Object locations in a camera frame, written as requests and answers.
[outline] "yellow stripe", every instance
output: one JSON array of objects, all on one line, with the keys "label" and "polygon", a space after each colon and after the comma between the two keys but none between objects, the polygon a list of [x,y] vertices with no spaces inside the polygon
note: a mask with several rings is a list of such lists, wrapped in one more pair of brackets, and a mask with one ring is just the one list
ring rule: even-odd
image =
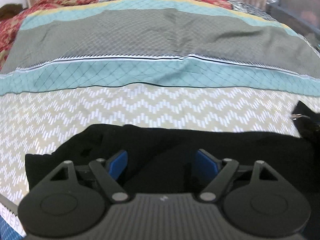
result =
[{"label": "yellow stripe", "polygon": [[[109,2],[93,3],[93,4],[86,4],[86,5],[66,6],[66,7],[56,8],[56,9],[36,11],[36,12],[30,14],[29,16],[47,15],[47,14],[51,14],[51,13],[57,13],[60,11],[86,10],[86,9],[90,9],[90,8],[103,7],[103,6],[106,6],[110,3],[119,3],[121,1],[124,1],[124,0],[114,0],[114,1],[109,1]],[[228,9],[222,8],[222,7],[214,5],[214,4],[199,2],[199,1],[195,1],[195,0],[166,0],[166,1],[188,2],[190,4],[194,4],[194,5],[201,6],[201,7],[220,8],[222,10],[228,10]],[[250,15],[250,14],[246,14],[243,12],[237,12],[237,11],[233,11],[233,10],[228,10],[228,11],[231,12],[232,14],[235,14],[235,15],[238,15],[241,17],[252,18],[254,20],[258,20],[258,21],[262,21],[262,22],[269,22],[261,17],[255,16],[255,15]],[[283,23],[280,23],[280,24],[284,28],[289,28],[287,25],[285,25]]]}]

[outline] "silver screw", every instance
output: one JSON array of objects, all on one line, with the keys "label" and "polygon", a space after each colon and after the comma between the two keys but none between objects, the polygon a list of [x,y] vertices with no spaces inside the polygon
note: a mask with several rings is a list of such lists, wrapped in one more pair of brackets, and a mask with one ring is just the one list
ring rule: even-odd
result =
[{"label": "silver screw", "polygon": [[203,201],[213,201],[216,199],[216,195],[214,193],[211,193],[211,192],[204,192],[200,195],[200,198],[203,200]]},{"label": "silver screw", "polygon": [[112,195],[114,201],[125,201],[128,197],[128,194],[124,192],[117,192]]}]

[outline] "floral blanket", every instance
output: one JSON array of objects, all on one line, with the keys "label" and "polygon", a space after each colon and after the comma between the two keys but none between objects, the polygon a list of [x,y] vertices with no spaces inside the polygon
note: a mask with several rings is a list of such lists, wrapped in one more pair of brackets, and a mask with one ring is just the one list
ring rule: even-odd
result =
[{"label": "floral blanket", "polygon": [[[30,14],[39,10],[55,9],[64,6],[85,5],[90,3],[112,1],[112,0],[38,0],[31,8],[24,10],[15,17],[0,21],[0,70],[6,61],[10,49],[14,43],[18,30],[23,20]],[[227,0],[196,0],[214,4],[226,9],[232,9]]]}]

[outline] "patterned bedsheet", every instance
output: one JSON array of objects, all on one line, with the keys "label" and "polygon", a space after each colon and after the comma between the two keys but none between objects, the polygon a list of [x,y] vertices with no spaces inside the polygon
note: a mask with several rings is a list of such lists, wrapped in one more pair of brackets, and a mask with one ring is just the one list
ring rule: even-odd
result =
[{"label": "patterned bedsheet", "polygon": [[[46,0],[79,0],[60,1]],[[298,136],[297,101],[320,112],[320,57],[279,22],[226,0],[92,2],[28,15],[0,71],[0,193],[14,204],[25,154],[93,123]]]}]

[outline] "zigzag pattern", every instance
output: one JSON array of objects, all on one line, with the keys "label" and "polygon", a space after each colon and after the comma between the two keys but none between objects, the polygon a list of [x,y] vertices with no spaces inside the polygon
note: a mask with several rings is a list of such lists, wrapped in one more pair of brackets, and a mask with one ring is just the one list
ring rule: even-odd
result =
[{"label": "zigzag pattern", "polygon": [[290,120],[298,100],[320,112],[320,98],[250,88],[130,84],[7,94],[0,98],[0,193],[18,204],[28,192],[24,155],[50,154],[90,124],[299,136]]}]

